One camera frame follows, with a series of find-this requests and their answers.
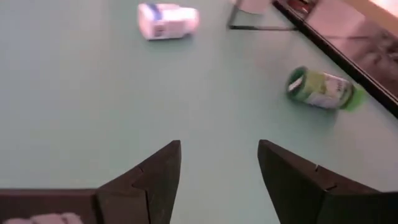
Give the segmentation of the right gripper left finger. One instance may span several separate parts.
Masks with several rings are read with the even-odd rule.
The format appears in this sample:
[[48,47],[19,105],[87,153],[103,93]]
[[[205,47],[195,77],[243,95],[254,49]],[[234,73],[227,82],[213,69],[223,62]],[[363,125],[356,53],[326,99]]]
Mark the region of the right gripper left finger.
[[169,224],[177,195],[181,142],[173,140],[97,189],[105,224]]

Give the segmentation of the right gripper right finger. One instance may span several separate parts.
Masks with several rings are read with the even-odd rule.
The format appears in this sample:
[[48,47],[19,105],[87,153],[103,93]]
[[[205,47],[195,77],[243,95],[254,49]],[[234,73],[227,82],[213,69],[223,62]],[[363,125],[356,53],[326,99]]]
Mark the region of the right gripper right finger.
[[259,141],[262,178],[281,223],[397,223],[397,192],[380,192]]

